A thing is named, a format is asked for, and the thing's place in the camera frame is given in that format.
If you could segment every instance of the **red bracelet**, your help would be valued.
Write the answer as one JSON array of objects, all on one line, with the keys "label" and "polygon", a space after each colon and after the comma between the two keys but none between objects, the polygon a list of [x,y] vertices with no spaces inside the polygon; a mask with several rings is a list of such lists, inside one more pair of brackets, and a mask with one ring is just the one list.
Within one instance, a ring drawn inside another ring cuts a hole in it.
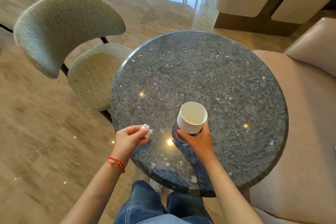
[{"label": "red bracelet", "polygon": [[117,163],[117,164],[120,166],[121,173],[123,174],[123,173],[125,172],[125,168],[124,168],[124,166],[123,166],[124,162],[122,162],[122,161],[120,161],[120,160],[118,160],[118,159],[116,159],[116,158],[108,157],[108,158],[107,158],[107,163],[110,163],[110,164],[112,164],[112,165],[114,165],[115,163]]}]

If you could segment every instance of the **hand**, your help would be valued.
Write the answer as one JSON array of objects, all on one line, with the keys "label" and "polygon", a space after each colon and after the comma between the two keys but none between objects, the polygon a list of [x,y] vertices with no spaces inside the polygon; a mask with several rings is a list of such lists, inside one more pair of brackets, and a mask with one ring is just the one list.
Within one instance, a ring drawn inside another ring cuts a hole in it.
[{"label": "hand", "polygon": [[149,132],[149,128],[140,129],[141,127],[142,125],[130,126],[119,130],[115,134],[111,157],[124,162],[124,167],[127,166],[134,148],[148,142],[145,135]]},{"label": "hand", "polygon": [[180,129],[177,132],[191,145],[192,149],[203,164],[213,157],[216,158],[213,151],[212,135],[209,131],[208,121],[204,123],[203,128],[198,136],[191,136]]}]

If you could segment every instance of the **sofa backrest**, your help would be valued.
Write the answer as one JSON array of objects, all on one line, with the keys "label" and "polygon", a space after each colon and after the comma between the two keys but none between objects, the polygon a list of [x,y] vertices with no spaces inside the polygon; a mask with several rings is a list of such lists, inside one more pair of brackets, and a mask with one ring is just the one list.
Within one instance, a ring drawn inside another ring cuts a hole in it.
[{"label": "sofa backrest", "polygon": [[316,66],[336,78],[336,19],[320,19],[284,54]]}]

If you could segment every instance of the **person's left hand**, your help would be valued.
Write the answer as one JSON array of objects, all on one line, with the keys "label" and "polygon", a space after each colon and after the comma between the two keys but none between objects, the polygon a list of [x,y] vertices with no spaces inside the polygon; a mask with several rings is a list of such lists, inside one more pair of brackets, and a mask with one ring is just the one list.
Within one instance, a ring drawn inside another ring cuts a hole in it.
[{"label": "person's left hand", "polygon": [[149,128],[140,129],[141,127],[142,125],[130,126],[119,130],[115,134],[115,143],[111,157],[124,162],[124,167],[127,166],[134,148],[148,142],[145,135],[149,132]]}]

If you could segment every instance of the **chair backrest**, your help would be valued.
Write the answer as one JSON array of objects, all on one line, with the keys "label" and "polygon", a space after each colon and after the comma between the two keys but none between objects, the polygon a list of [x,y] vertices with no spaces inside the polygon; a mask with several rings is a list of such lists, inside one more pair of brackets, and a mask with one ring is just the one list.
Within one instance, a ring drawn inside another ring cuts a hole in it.
[{"label": "chair backrest", "polygon": [[40,0],[17,19],[14,38],[33,64],[55,79],[78,45],[125,31],[120,13],[106,0]]},{"label": "chair backrest", "polygon": [[336,19],[320,19],[284,54],[316,66],[336,78]]}]

